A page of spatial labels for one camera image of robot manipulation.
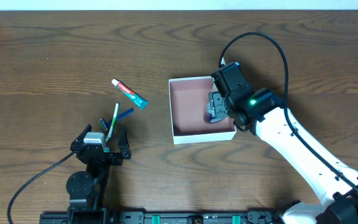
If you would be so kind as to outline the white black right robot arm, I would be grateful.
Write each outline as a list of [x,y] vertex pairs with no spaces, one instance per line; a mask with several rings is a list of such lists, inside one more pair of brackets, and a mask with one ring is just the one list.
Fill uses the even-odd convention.
[[241,131],[250,131],[276,149],[306,180],[318,197],[316,205],[294,202],[278,212],[280,223],[358,223],[358,171],[331,154],[263,88],[254,91],[238,63],[211,74],[220,96],[217,103]]

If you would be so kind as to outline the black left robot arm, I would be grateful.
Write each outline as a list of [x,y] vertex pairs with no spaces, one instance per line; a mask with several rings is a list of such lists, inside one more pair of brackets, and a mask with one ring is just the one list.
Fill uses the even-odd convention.
[[66,183],[70,196],[68,223],[110,223],[115,218],[103,205],[104,193],[112,166],[121,166],[131,158],[126,127],[123,127],[117,152],[107,152],[104,133],[92,132],[91,125],[72,142],[70,150],[86,170],[72,174]]

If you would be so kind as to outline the white box pink interior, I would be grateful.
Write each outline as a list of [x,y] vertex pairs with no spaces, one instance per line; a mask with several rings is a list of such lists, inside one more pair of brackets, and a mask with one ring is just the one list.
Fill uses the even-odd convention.
[[168,81],[174,144],[230,141],[236,134],[231,118],[208,123],[207,103],[213,90],[210,76]]

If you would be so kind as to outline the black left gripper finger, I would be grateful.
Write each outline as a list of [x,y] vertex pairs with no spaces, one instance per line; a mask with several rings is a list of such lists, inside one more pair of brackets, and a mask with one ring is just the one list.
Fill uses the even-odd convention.
[[84,138],[88,132],[90,132],[92,129],[92,126],[88,124],[85,129],[79,134],[71,143],[71,146],[77,146],[84,143]]
[[118,142],[118,148],[121,154],[131,154],[131,149],[129,146],[129,142],[127,140],[127,129],[125,126],[121,131],[121,136]]

